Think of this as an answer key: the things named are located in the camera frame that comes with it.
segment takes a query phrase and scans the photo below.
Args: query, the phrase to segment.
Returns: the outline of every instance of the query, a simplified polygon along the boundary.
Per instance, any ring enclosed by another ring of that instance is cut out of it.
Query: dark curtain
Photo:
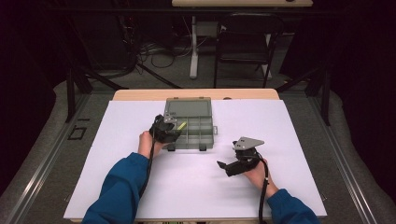
[[[145,8],[170,8],[171,0],[132,0],[131,7]],[[173,16],[169,15],[149,15],[136,16],[138,32],[143,39],[159,44],[171,49],[175,44],[175,34],[173,29]]]
[[[0,3],[0,193],[31,150],[55,103],[64,64],[33,2]]]
[[[352,142],[377,184],[396,202],[396,14],[391,1],[316,0],[314,7],[343,9],[341,20],[302,20],[281,73],[298,77],[318,66],[332,43],[345,44],[332,60],[331,89],[343,101]],[[340,33],[343,24],[348,35]],[[341,35],[343,41],[335,41]]]

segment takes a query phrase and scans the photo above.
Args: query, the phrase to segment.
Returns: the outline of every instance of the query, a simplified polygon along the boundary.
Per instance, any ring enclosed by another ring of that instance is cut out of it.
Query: gray floor
[[[273,77],[267,88],[276,88],[287,79],[278,73],[287,51],[290,37],[279,41],[272,67]],[[167,65],[172,60],[162,54],[152,56],[154,64]],[[200,47],[198,78],[189,78],[190,57],[177,57],[166,68],[156,68],[149,56],[144,65],[182,88],[212,88],[213,46],[206,40]],[[222,66],[221,73],[234,71],[242,74],[250,68]],[[130,89],[167,89],[169,86],[147,72],[113,78]],[[90,95],[78,94],[78,113],[65,124],[67,113],[66,87],[55,88],[57,102],[51,116],[38,137],[25,163],[0,198],[0,223],[69,223],[62,219],[67,199],[77,184],[87,153],[100,125],[106,106],[114,91],[92,80],[95,91]],[[222,82],[220,87],[259,87],[257,82]],[[378,187],[370,172],[360,160],[352,143],[342,111],[342,102],[331,95],[331,127],[323,125],[318,116],[316,98],[306,98],[304,83],[281,93],[319,192],[322,193],[328,216],[322,223],[394,223],[396,207]],[[82,140],[67,140],[71,128],[86,127]]]

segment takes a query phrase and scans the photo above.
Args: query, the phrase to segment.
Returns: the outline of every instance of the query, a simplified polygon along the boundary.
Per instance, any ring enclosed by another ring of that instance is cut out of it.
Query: person's right hand
[[[250,182],[254,186],[256,186],[256,188],[262,190],[262,185],[264,184],[264,178],[265,178],[265,169],[262,161],[259,162],[259,164],[257,164],[257,166],[254,169],[244,172],[244,175],[250,180]],[[267,186],[267,191],[265,192],[265,197],[269,198],[273,196],[277,191],[278,188],[276,187],[274,181],[272,180],[271,175],[268,174],[268,186]]]

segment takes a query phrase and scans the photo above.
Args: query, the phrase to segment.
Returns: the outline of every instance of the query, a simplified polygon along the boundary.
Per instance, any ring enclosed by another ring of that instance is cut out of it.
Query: wooden table
[[[183,90],[121,90],[114,94],[114,101],[156,101],[173,97],[211,97],[213,100],[268,99],[279,100],[274,89],[183,89]]]

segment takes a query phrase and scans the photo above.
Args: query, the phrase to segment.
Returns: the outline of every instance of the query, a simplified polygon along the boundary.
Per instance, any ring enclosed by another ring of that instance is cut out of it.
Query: blue sleeve
[[[99,199],[88,208],[82,223],[133,223],[148,166],[149,160],[137,153],[118,161],[108,172]]]
[[[315,213],[299,199],[280,189],[267,200],[272,209],[272,220],[278,223],[320,223]]]

